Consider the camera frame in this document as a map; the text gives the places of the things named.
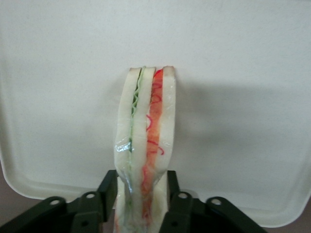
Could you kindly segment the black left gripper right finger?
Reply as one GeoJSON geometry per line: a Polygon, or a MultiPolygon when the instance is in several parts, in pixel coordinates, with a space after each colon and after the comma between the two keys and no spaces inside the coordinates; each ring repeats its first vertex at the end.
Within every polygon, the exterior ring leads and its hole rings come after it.
{"type": "Polygon", "coordinates": [[[181,191],[177,173],[167,172],[168,206],[160,233],[265,233],[266,230],[223,197],[205,202],[181,191]]]}

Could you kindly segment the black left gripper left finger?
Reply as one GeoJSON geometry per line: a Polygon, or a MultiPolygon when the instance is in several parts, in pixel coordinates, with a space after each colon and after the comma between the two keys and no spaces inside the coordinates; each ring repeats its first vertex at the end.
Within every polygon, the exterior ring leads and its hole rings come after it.
{"type": "Polygon", "coordinates": [[[96,191],[72,202],[49,197],[0,227],[2,233],[102,233],[117,197],[117,172],[109,170],[96,191]]]}

